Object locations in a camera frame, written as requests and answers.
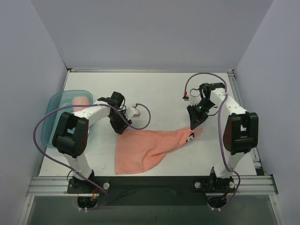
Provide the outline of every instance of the white wall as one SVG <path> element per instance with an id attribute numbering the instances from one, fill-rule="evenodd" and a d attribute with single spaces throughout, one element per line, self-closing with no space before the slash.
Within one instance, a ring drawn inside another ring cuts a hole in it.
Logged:
<path id="1" fill-rule="evenodd" d="M 299 0 L 275 0 L 236 69 L 244 104 L 260 118 L 258 150 L 287 224 L 300 218 L 299 12 Z"/>
<path id="2" fill-rule="evenodd" d="M 273 0 L 32 0 L 68 68 L 236 68 Z"/>
<path id="3" fill-rule="evenodd" d="M 32 131 L 66 68 L 29 0 L 0 2 L 0 224 L 17 223 L 40 153 Z"/>

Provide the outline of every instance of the orange towel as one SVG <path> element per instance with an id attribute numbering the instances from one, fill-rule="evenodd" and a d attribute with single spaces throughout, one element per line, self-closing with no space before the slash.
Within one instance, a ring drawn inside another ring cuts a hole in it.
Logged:
<path id="1" fill-rule="evenodd" d="M 114 169 L 117 174 L 142 173 L 155 167 L 165 155 L 193 140 L 202 129 L 175 131 L 131 130 L 117 135 Z"/>
<path id="2" fill-rule="evenodd" d="M 72 105 L 90 105 L 90 101 L 85 96 L 77 96 L 73 98 Z M 86 107 L 73 107 L 73 112 L 75 113 L 85 108 Z"/>

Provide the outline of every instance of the screw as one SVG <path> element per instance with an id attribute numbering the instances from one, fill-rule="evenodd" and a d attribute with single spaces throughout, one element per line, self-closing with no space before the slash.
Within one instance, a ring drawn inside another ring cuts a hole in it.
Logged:
<path id="1" fill-rule="evenodd" d="M 109 188 L 109 183 L 105 182 L 103 184 L 103 188 L 104 188 L 104 190 L 107 190 Z"/>
<path id="2" fill-rule="evenodd" d="M 197 189 L 201 188 L 201 183 L 200 182 L 196 182 L 195 183 L 195 188 L 197 188 Z"/>

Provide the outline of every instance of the plastic container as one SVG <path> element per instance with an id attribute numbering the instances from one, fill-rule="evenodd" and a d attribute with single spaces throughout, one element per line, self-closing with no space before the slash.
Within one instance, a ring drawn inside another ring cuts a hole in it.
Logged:
<path id="1" fill-rule="evenodd" d="M 62 108 L 64 106 L 72 105 L 73 98 L 75 97 L 87 97 L 90 101 L 90 104 L 93 103 L 93 96 L 90 92 L 86 90 L 67 90 L 59 92 L 52 96 L 49 101 L 47 113 L 52 112 L 55 109 Z M 43 124 L 43 130 L 41 135 L 41 140 L 43 145 L 47 146 L 48 148 L 54 148 L 52 146 L 52 139 L 57 127 L 58 120 L 60 115 L 63 112 L 73 113 L 73 108 L 63 109 L 58 111 L 57 113 L 52 114 L 51 116 L 47 117 Z"/>

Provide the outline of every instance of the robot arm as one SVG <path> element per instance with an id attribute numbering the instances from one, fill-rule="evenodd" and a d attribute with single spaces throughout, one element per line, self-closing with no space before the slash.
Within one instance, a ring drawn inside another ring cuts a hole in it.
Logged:
<path id="1" fill-rule="evenodd" d="M 99 98 L 94 105 L 105 104 L 118 109 L 122 117 L 131 124 L 131 118 L 138 117 L 140 113 L 134 107 L 120 110 L 123 100 L 123 95 L 114 92 L 111 97 Z M 110 107 L 88 107 L 75 113 L 64 112 L 60 116 L 53 136 L 53 146 L 64 155 L 71 167 L 86 178 L 90 178 L 91 174 L 92 176 L 94 175 L 84 154 L 88 140 L 88 129 L 95 122 L 106 116 L 110 118 L 110 124 L 116 133 L 122 134 L 127 128 L 128 125 L 124 120 Z M 73 172 L 73 176 L 83 180 L 75 172 Z"/>
<path id="2" fill-rule="evenodd" d="M 189 96 L 190 105 L 187 107 L 190 116 L 190 127 L 195 129 L 208 118 L 207 113 L 213 106 L 220 107 L 225 99 L 223 83 L 204 83 L 200 85 L 201 101 Z M 222 106 L 221 118 L 227 120 L 223 133 L 225 160 L 229 168 L 235 169 L 239 161 L 257 146 L 258 143 L 258 116 L 242 108 L 231 96 L 227 97 Z M 214 167 L 217 178 L 229 178 L 232 172 L 226 170 L 221 160 Z"/>

